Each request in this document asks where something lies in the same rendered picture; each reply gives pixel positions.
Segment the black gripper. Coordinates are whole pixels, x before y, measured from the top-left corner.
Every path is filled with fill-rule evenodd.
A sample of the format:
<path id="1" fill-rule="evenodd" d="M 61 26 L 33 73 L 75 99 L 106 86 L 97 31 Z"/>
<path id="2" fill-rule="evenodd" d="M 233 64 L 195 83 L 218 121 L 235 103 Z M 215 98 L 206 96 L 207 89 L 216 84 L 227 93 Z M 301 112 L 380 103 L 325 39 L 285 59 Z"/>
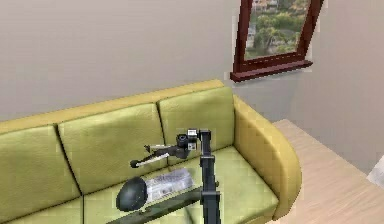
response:
<path id="1" fill-rule="evenodd" d="M 169 155 L 175 156 L 179 159 L 186 159 L 189 155 L 188 137 L 186 134 L 178 134 L 176 136 L 176 144 L 174 146 L 144 145 L 144 148 L 148 153 L 153 153 L 157 150 L 165 150 L 166 153 L 159 156 L 152 154 L 142 160 L 132 160 L 130 162 L 130 166 L 132 168 L 138 168 L 140 166 L 159 161 L 161 159 L 167 158 Z"/>

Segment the grey newspaper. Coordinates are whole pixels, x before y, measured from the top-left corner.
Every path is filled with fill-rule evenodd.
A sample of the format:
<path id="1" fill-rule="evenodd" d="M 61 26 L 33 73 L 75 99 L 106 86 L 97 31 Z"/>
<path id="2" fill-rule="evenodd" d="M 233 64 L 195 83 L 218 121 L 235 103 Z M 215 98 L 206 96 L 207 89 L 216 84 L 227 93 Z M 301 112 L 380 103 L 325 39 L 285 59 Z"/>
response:
<path id="1" fill-rule="evenodd" d="M 177 169 L 166 174 L 158 175 L 145 181 L 147 186 L 147 202 L 153 202 L 167 195 L 183 191 L 194 185 L 190 172 Z"/>

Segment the yellow green sofa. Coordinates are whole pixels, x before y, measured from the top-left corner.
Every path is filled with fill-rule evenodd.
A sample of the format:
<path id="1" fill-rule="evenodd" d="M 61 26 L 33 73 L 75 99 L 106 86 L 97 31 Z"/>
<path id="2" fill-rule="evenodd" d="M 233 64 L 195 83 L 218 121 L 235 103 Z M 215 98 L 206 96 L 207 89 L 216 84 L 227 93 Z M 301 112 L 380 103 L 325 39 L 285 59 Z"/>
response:
<path id="1" fill-rule="evenodd" d="M 178 169 L 202 186 L 200 152 L 133 169 L 148 145 L 190 128 L 212 133 L 222 224 L 285 216 L 302 184 L 282 133 L 219 80 L 0 122 L 0 224 L 108 224 L 129 179 Z"/>

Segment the dark green bowl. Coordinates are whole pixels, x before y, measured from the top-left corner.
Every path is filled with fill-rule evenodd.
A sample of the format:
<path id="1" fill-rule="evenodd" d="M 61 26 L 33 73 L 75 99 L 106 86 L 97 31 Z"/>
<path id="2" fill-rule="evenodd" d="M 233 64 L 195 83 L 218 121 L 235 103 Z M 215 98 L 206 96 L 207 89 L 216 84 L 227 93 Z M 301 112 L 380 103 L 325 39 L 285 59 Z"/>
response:
<path id="1" fill-rule="evenodd" d="M 141 177 L 127 180 L 116 197 L 116 207 L 120 211 L 138 210 L 147 202 L 147 185 Z"/>

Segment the white cloth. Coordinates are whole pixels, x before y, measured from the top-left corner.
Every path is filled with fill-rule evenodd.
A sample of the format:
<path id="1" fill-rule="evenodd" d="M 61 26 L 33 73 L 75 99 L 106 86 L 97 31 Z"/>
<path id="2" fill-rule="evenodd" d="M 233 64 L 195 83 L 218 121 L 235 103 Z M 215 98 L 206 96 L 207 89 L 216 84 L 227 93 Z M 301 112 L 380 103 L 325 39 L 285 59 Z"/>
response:
<path id="1" fill-rule="evenodd" d="M 384 189 L 384 155 L 372 168 L 372 170 L 367 176 L 367 179 L 370 182 Z"/>

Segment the dark red framed window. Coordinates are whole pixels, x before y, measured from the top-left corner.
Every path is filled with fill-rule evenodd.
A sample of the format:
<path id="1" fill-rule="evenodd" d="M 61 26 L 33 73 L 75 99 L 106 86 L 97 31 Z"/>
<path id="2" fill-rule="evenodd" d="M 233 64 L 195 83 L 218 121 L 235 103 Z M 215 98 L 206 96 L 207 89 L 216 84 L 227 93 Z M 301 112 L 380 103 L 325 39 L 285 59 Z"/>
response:
<path id="1" fill-rule="evenodd" d="M 230 79 L 241 82 L 307 68 L 324 0 L 241 0 Z"/>

